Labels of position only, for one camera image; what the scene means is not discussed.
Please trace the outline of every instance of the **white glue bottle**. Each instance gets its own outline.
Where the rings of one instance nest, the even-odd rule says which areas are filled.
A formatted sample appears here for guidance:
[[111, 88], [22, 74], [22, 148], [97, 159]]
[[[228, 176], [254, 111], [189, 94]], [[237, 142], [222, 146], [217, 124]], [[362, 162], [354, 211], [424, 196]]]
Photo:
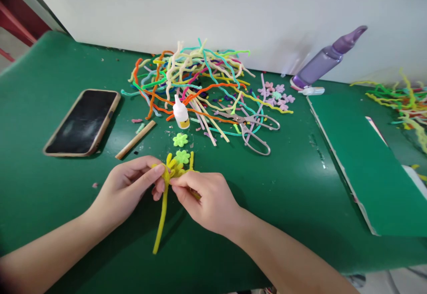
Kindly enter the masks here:
[[175, 105], [173, 106], [173, 115], [177, 120], [179, 128], [187, 129], [190, 127], [190, 119], [188, 118], [187, 108], [183, 103], [181, 103], [178, 95], [175, 95]]

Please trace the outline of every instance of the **forearm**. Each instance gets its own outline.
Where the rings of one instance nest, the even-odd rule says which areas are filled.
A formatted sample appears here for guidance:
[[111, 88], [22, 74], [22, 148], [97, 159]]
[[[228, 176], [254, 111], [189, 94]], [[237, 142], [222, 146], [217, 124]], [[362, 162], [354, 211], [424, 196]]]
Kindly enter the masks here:
[[280, 293], [358, 293], [319, 256], [246, 210], [239, 227], [226, 237], [254, 260]]
[[44, 293], [109, 233], [85, 213], [0, 258], [0, 278], [12, 293]]

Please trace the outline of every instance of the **phone screen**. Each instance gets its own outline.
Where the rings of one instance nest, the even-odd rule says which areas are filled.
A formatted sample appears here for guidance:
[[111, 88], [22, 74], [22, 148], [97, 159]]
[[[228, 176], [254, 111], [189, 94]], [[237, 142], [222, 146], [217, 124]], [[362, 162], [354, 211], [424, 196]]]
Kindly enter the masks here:
[[116, 95], [114, 92], [85, 91], [46, 148], [46, 153], [87, 153]]

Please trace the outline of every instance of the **floor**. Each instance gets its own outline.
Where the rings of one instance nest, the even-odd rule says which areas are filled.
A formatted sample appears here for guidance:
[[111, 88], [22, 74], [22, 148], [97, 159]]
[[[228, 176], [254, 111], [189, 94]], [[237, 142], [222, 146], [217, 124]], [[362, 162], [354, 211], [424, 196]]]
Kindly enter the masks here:
[[[29, 47], [15, 38], [8, 31], [0, 28], [0, 48], [8, 52], [15, 60], [24, 55]], [[12, 62], [0, 56], [0, 73], [3, 72]], [[418, 266], [416, 269], [427, 274], [427, 265]], [[408, 271], [407, 269], [392, 270], [391, 275], [400, 293], [405, 294], [426, 294], [427, 279]], [[366, 275], [366, 284], [358, 289], [361, 294], [398, 294], [390, 286], [387, 273], [376, 272]]]
[[[413, 267], [413, 269], [427, 275], [427, 265]], [[427, 279], [407, 269], [391, 270], [390, 273], [401, 294], [427, 293]], [[393, 291], [385, 271], [367, 274], [365, 286], [358, 290], [361, 294], [398, 294]]]

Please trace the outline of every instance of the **finger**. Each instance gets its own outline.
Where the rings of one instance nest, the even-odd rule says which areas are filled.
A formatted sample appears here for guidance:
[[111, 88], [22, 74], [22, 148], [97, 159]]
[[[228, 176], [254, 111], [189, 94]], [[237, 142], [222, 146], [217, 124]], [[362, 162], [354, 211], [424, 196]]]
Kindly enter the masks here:
[[195, 191], [197, 191], [200, 195], [203, 194], [206, 186], [206, 178], [205, 173], [197, 173], [193, 171], [186, 172], [184, 175], [171, 178], [170, 184], [181, 186], [181, 187], [191, 187]]
[[200, 203], [185, 187], [172, 185], [172, 190], [175, 192], [179, 202], [184, 206], [188, 214], [195, 220], [200, 210]]
[[155, 192], [155, 193], [154, 193], [154, 195], [153, 195], [153, 200], [154, 200], [154, 201], [158, 201], [158, 200], [160, 200], [161, 195], [162, 195], [162, 193]]
[[153, 164], [158, 165], [160, 163], [161, 161], [159, 159], [155, 158], [154, 156], [147, 155], [117, 165], [114, 168], [114, 171], [132, 180], [144, 173], [146, 170], [149, 170]]
[[137, 179], [131, 186], [128, 187], [130, 193], [142, 195], [157, 179], [161, 177], [165, 171], [164, 165], [157, 165], [150, 169], [139, 179]]
[[163, 193], [165, 191], [165, 180], [163, 177], [156, 180], [154, 183], [154, 189], [159, 193]]

